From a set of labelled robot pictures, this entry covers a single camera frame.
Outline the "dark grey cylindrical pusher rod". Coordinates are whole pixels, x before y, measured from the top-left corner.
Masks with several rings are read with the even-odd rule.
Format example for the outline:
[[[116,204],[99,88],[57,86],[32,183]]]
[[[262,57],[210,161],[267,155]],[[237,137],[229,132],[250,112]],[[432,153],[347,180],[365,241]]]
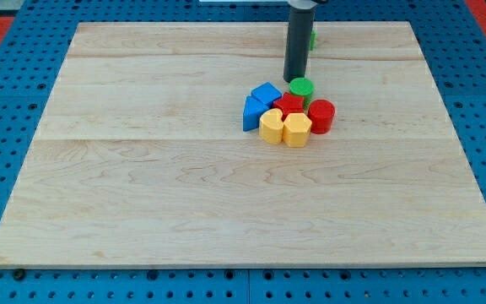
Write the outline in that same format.
[[[283,79],[289,83],[305,76],[316,3],[289,3],[289,22]]]

